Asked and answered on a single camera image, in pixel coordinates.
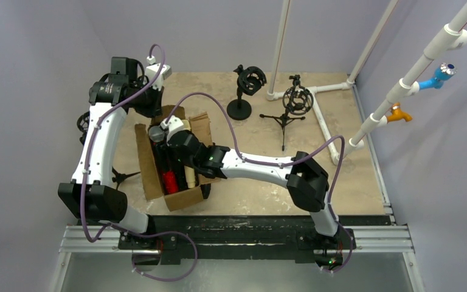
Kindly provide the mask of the cream microphone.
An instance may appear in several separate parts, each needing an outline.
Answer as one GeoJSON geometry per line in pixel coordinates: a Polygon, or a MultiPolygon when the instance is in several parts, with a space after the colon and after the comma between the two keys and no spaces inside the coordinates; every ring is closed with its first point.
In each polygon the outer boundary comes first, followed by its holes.
{"type": "Polygon", "coordinates": [[[187,187],[189,189],[192,189],[196,187],[196,175],[195,175],[195,170],[191,167],[184,167],[184,172],[185,172],[185,180],[187,183],[187,187]]]}

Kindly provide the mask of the red glitter microphone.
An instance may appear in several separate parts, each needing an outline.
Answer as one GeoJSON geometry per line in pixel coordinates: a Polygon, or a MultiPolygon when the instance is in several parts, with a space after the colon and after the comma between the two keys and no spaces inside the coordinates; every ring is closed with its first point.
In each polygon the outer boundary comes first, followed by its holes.
{"type": "Polygon", "coordinates": [[[167,159],[162,161],[161,166],[162,180],[167,194],[179,191],[176,176],[167,159]]]}

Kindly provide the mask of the round base microphone stand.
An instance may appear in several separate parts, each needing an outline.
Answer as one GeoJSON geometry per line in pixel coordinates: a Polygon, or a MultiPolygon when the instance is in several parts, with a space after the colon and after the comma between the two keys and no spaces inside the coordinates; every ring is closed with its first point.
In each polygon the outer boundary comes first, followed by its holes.
{"type": "Polygon", "coordinates": [[[267,83],[267,79],[265,73],[256,66],[244,68],[242,64],[239,64],[233,71],[238,76],[237,99],[229,102],[227,114],[233,120],[245,120],[251,115],[252,107],[247,100],[243,99],[243,95],[253,96],[267,83]]]}

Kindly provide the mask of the tripod shock mount stand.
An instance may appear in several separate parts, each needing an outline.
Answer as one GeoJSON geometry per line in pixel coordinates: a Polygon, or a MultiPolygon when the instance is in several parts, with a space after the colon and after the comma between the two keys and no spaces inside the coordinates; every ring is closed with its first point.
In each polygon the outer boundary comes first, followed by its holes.
{"type": "Polygon", "coordinates": [[[282,105],[285,112],[280,116],[259,115],[263,119],[274,119],[279,124],[282,130],[282,151],[285,150],[286,126],[295,120],[305,120],[305,114],[314,105],[312,92],[301,85],[300,75],[290,75],[289,79],[292,80],[292,86],[284,92],[282,97],[282,105]]]}

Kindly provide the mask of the black glitter microphone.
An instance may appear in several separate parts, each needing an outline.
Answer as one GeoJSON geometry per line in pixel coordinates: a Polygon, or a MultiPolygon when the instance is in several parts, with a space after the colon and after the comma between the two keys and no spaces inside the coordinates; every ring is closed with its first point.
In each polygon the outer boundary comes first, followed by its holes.
{"type": "MultiPolygon", "coordinates": [[[[153,156],[154,160],[156,163],[157,171],[161,176],[162,180],[162,173],[161,173],[161,166],[162,166],[162,136],[163,136],[163,130],[159,126],[153,126],[149,128],[148,130],[148,137],[150,138],[151,141],[151,146],[152,146],[152,151],[153,151],[153,156]]],[[[181,192],[183,190],[187,189],[187,183],[184,178],[184,171],[183,171],[183,165],[177,160],[177,161],[172,161],[171,162],[171,168],[175,173],[177,184],[178,184],[178,192],[181,192]]]]}

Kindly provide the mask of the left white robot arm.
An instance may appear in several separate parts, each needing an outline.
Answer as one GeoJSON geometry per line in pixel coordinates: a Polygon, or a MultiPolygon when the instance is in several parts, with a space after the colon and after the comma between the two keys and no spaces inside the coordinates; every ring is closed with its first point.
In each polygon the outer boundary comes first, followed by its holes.
{"type": "Polygon", "coordinates": [[[83,151],[69,182],[58,186],[58,196],[81,221],[112,223],[143,234],[150,218],[128,204],[127,196],[114,187],[113,160],[117,141],[130,109],[151,118],[161,116],[163,81],[171,67],[147,58],[140,61],[113,57],[111,69],[89,89],[88,127],[83,151]]]}

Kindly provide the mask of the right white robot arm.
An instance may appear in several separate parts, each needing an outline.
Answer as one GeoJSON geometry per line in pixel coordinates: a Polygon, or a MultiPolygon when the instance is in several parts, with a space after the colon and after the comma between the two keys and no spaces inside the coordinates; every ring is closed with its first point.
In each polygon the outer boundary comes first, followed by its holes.
{"type": "Polygon", "coordinates": [[[236,153],[220,146],[206,146],[189,130],[165,138],[171,154],[185,166],[209,178],[247,178],[284,187],[296,207],[310,213],[318,234],[334,237],[338,218],[329,206],[328,173],[308,153],[274,158],[236,153]]]}

